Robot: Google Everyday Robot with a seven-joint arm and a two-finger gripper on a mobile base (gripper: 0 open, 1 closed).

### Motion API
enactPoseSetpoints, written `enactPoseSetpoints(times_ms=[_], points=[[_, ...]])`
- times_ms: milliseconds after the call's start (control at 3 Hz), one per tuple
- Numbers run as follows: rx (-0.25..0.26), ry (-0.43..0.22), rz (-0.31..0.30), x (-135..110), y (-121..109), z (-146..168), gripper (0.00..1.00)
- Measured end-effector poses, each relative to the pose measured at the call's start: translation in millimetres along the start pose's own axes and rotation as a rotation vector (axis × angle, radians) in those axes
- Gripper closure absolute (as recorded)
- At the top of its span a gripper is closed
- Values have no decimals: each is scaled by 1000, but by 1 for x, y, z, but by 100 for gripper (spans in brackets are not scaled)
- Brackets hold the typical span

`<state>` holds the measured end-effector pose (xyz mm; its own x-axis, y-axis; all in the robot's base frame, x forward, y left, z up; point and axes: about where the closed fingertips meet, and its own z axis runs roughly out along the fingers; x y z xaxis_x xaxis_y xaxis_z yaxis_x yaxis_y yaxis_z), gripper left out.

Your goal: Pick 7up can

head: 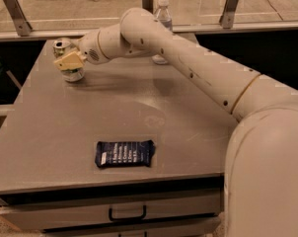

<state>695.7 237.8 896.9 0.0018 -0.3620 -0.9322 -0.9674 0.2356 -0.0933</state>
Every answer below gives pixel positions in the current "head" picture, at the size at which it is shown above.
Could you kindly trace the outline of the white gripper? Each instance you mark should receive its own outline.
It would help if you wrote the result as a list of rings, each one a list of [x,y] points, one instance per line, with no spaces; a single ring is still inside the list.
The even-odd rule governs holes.
[[[99,44],[100,33],[100,30],[95,30],[82,36],[77,43],[81,52],[76,49],[70,50],[54,60],[55,67],[65,71],[83,67],[86,60],[96,65],[109,62]]]

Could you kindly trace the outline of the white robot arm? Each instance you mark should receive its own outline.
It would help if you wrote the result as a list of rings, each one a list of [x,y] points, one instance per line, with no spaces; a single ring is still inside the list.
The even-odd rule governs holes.
[[[236,121],[224,173],[226,237],[298,237],[298,90],[168,30],[142,8],[58,39],[61,71],[159,54]]]

